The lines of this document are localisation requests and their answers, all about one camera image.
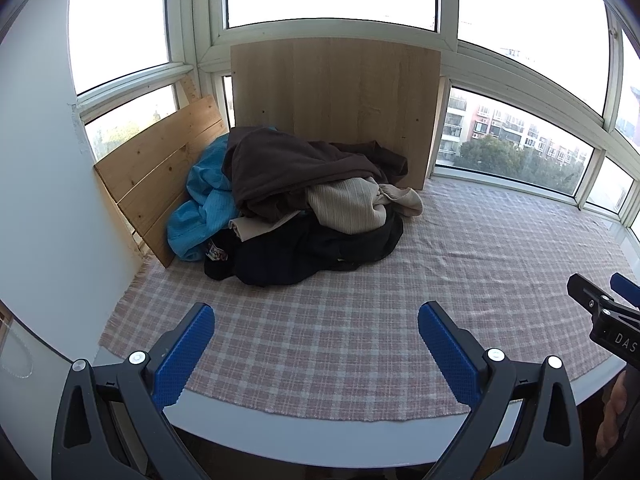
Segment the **tree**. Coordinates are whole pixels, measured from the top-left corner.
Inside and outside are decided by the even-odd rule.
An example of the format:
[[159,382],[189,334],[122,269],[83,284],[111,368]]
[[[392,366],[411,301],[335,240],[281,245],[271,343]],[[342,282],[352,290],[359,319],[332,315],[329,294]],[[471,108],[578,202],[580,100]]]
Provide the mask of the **tree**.
[[563,164],[532,148],[517,148],[508,140],[484,136],[460,146],[454,166],[522,180],[565,194],[573,194],[584,168],[580,162]]

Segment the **silver screw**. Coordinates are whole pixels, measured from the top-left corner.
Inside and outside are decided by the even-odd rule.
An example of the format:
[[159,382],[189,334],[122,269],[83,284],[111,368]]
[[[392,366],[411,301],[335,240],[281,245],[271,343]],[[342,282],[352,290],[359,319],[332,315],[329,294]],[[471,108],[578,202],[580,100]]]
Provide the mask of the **silver screw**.
[[555,355],[552,355],[549,359],[546,360],[549,363],[549,366],[552,368],[558,369],[562,368],[562,360]]
[[491,361],[500,362],[504,359],[504,352],[498,348],[491,348],[487,351],[487,355]]
[[84,361],[84,359],[78,359],[78,361],[74,361],[74,363],[71,365],[71,369],[75,372],[79,372],[80,370],[84,370],[85,366],[86,362]]
[[144,352],[133,352],[133,354],[131,354],[129,356],[129,362],[132,365],[139,365],[141,362],[143,362],[146,359],[146,354]]

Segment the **blue garment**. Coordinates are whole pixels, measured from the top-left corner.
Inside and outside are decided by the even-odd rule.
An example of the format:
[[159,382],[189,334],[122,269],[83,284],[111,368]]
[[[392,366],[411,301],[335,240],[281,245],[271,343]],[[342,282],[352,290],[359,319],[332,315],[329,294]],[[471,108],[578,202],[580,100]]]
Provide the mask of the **blue garment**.
[[192,197],[176,209],[166,224],[169,246],[181,260],[194,262],[204,257],[201,243],[239,216],[231,195],[231,183],[222,174],[228,134],[206,147],[187,177]]

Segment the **pile of clothes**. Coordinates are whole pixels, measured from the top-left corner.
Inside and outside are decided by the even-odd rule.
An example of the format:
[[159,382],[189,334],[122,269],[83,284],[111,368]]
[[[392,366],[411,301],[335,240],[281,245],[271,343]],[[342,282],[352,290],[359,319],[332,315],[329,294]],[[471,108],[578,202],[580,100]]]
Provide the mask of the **pile of clothes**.
[[402,216],[417,216],[404,156],[365,144],[308,142],[274,128],[232,128],[191,168],[167,224],[183,260],[207,276],[290,285],[318,270],[353,270],[389,255]]

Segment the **plaid tablecloth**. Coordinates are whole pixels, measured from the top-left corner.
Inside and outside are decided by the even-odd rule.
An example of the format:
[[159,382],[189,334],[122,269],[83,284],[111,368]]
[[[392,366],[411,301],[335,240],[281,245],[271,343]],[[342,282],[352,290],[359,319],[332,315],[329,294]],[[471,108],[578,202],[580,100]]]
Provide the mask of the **plaid tablecloth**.
[[331,420],[466,411],[418,335],[417,311],[427,300],[511,359],[560,356],[572,380],[607,359],[588,338],[590,317],[566,294],[574,272],[605,290],[612,273],[632,275],[593,216],[451,179],[428,181],[420,196],[424,213],[405,221],[391,256],[298,285],[215,282],[201,263],[176,260],[164,269],[150,258],[100,344],[121,357],[148,349],[204,301],[215,309],[216,333],[189,389],[265,412]]

